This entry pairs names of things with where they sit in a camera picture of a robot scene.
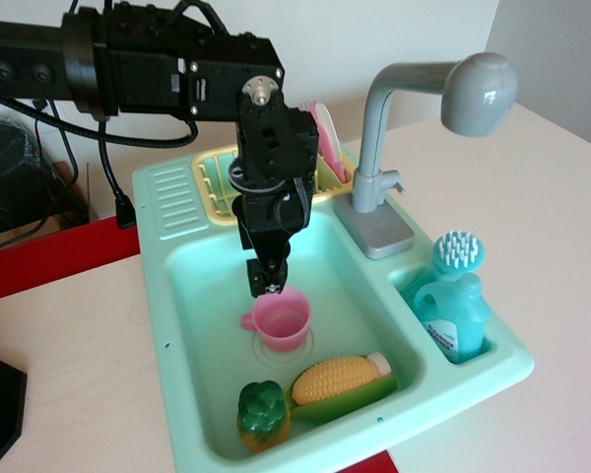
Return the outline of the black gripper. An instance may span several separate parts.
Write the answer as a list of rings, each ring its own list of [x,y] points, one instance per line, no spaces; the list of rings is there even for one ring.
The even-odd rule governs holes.
[[[249,244],[269,264],[268,293],[288,278],[289,239],[308,226],[314,192],[318,131],[308,111],[285,104],[278,82],[255,76],[238,97],[238,159],[230,182],[241,192],[236,215]],[[253,298],[266,294],[258,259],[246,270]]]

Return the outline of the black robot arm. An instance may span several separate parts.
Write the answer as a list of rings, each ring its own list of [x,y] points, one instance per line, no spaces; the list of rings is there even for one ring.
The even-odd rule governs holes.
[[[195,130],[230,122],[237,156],[229,179],[253,296],[287,283],[291,237],[309,223],[318,131],[288,106],[270,40],[231,34],[206,2],[200,20],[128,2],[83,7],[58,27],[0,22],[0,103],[35,116],[31,101],[70,101],[98,122],[119,113],[173,116]]]

